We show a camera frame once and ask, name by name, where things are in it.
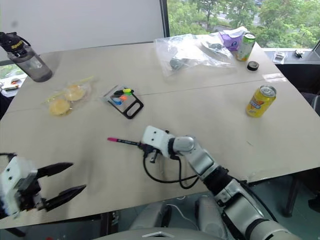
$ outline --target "clear plastic bag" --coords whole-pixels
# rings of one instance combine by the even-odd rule
[[[56,91],[48,97],[44,105],[51,115],[65,116],[69,114],[79,103],[83,103],[91,93],[91,83],[94,77],[88,77],[78,81],[68,82],[66,87]]]
[[[218,45],[210,48],[210,42],[212,44],[217,42],[221,48],[218,49]],[[154,40],[154,44],[163,74],[166,77],[179,72],[181,69],[199,64],[232,67],[233,55],[216,36],[186,34],[158,38]]]
[[[210,57],[210,66],[230,68],[235,66],[232,53],[224,46],[218,34],[196,35],[199,48]]]

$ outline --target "tissue box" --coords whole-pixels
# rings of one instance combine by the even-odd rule
[[[242,37],[246,32],[248,32],[248,30],[244,26],[241,26],[233,30],[220,31],[219,37],[229,51],[237,51]]]

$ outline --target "plastic bag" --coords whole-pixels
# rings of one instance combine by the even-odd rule
[[[210,43],[217,43],[219,47],[210,48]],[[163,74],[166,77],[181,69],[199,64],[215,67],[232,66],[233,56],[217,36],[186,34],[158,38],[154,40],[154,44]]]
[[[218,34],[196,35],[200,42],[200,49],[210,57],[210,65],[229,68],[235,66],[235,58],[224,46]]]
[[[65,116],[69,114],[75,106],[83,103],[91,93],[91,83],[93,76],[79,80],[68,82],[65,88],[55,92],[48,97],[44,105],[47,107],[51,115]]]
[[[111,104],[127,119],[133,119],[144,107],[135,95],[135,90],[126,85],[116,85],[102,97],[102,101]]]

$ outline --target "green soda can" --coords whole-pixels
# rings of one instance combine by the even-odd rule
[[[256,42],[256,36],[247,32],[244,34],[239,49],[236,53],[236,59],[239,61],[247,61]]]

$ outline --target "plastic water bottle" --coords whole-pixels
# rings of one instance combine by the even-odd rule
[[[0,46],[7,52],[8,58],[35,82],[45,82],[52,77],[50,68],[16,32],[0,32]]]

